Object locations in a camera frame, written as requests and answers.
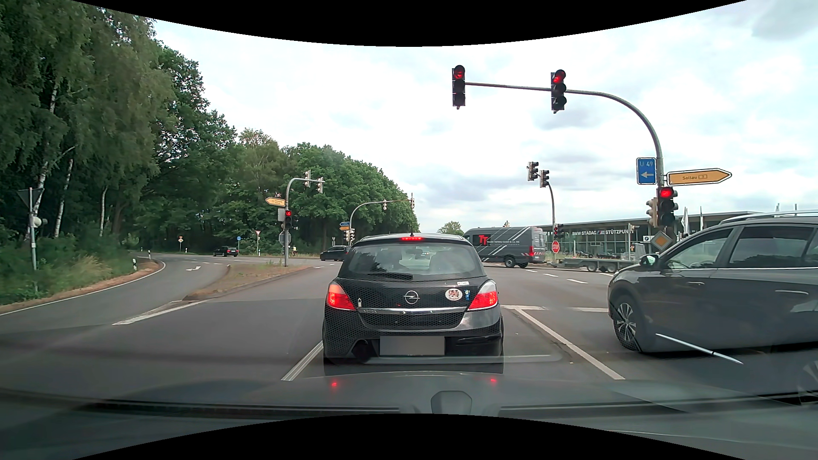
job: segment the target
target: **black hatchback car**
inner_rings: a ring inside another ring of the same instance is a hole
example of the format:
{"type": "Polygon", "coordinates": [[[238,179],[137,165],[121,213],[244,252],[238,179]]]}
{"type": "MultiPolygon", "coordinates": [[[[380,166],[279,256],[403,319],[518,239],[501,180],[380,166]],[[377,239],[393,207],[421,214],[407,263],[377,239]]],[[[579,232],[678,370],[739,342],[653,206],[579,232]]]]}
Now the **black hatchback car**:
{"type": "Polygon", "coordinates": [[[213,251],[213,257],[215,257],[217,255],[221,255],[223,257],[228,257],[229,255],[232,255],[233,257],[238,257],[239,256],[239,250],[237,250],[235,247],[232,247],[232,246],[222,246],[222,247],[216,249],[215,251],[213,251]]]}
{"type": "Polygon", "coordinates": [[[351,246],[332,246],[330,249],[321,253],[321,260],[344,260],[344,257],[352,249],[351,246]]]}
{"type": "Polygon", "coordinates": [[[322,336],[329,365],[491,357],[489,372],[502,372],[497,284],[456,235],[362,238],[329,285],[322,336]]]}

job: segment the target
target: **tree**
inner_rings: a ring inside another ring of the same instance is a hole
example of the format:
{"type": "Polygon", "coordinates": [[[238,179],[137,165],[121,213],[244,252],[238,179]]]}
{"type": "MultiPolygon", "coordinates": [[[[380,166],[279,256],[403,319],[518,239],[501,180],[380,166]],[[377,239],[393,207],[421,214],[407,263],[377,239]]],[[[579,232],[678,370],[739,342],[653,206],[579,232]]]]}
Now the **tree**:
{"type": "Polygon", "coordinates": [[[438,233],[446,233],[447,235],[458,235],[460,237],[463,236],[463,230],[461,229],[460,223],[451,221],[443,225],[439,230],[438,233]]]}

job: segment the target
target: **traffic light pole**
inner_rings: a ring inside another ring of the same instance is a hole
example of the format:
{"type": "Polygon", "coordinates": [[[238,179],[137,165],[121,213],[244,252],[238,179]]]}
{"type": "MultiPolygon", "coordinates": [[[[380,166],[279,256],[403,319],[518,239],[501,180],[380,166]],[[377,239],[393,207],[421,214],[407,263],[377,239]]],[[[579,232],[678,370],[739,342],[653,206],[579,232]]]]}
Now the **traffic light pole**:
{"type": "Polygon", "coordinates": [[[361,206],[363,206],[363,205],[383,205],[384,203],[398,203],[398,202],[400,202],[400,201],[411,201],[411,198],[410,198],[410,199],[408,199],[408,200],[391,200],[391,201],[381,200],[381,201],[369,201],[369,202],[367,202],[367,203],[361,203],[361,204],[360,204],[360,205],[358,205],[358,206],[357,206],[357,207],[356,207],[356,208],[353,210],[353,212],[352,212],[352,213],[349,215],[349,227],[350,227],[350,228],[354,228],[354,227],[353,227],[353,216],[355,215],[355,211],[357,211],[357,210],[358,210],[358,208],[360,208],[361,206]]]}
{"type": "MultiPolygon", "coordinates": [[[[325,181],[320,181],[317,179],[307,179],[307,178],[292,178],[287,183],[287,193],[284,196],[284,210],[290,210],[290,186],[293,185],[293,181],[304,181],[306,183],[310,182],[318,182],[323,183],[325,181]]],[[[290,261],[290,230],[284,225],[284,266],[287,266],[287,263],[290,261]]]]}
{"type": "MultiPolygon", "coordinates": [[[[532,91],[547,91],[551,92],[551,88],[539,88],[535,86],[512,86],[508,84],[494,84],[494,83],[465,83],[467,86],[486,86],[490,88],[510,88],[510,89],[529,89],[532,91]]],[[[657,185],[657,195],[658,195],[658,188],[664,187],[664,158],[662,156],[662,146],[659,144],[659,137],[656,135],[656,130],[654,126],[650,124],[648,117],[645,116],[641,112],[641,110],[637,109],[636,106],[631,104],[630,102],[622,99],[619,96],[614,96],[613,94],[608,94],[606,92],[599,92],[599,91],[582,91],[578,89],[566,89],[565,92],[569,92],[571,94],[585,94],[587,96],[600,96],[600,97],[607,97],[608,99],[612,99],[620,104],[624,105],[625,107],[631,109],[636,116],[642,120],[642,123],[645,124],[647,127],[648,132],[650,132],[650,137],[654,141],[654,149],[656,150],[656,185],[657,185]]],[[[663,228],[665,234],[667,234],[673,241],[676,240],[676,231],[669,232],[668,227],[663,228]]]]}

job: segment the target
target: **gray van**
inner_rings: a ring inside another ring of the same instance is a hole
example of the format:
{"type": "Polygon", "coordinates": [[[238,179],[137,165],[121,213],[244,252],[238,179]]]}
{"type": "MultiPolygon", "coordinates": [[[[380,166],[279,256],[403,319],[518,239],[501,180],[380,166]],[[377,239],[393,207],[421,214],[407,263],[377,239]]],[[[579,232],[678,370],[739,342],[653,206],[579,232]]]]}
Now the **gray van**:
{"type": "Polygon", "coordinates": [[[471,228],[463,237],[483,262],[502,262],[508,268],[546,262],[548,236],[539,227],[471,228]]]}

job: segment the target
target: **red traffic light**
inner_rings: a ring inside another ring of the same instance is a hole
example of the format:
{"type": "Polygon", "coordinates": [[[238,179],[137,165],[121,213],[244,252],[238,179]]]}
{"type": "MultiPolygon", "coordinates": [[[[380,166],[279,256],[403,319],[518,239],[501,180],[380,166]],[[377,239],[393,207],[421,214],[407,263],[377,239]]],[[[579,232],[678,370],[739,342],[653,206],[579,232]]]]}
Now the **red traffic light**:
{"type": "Polygon", "coordinates": [[[562,83],[565,80],[565,70],[557,70],[554,72],[554,80],[552,83],[562,83]]]}

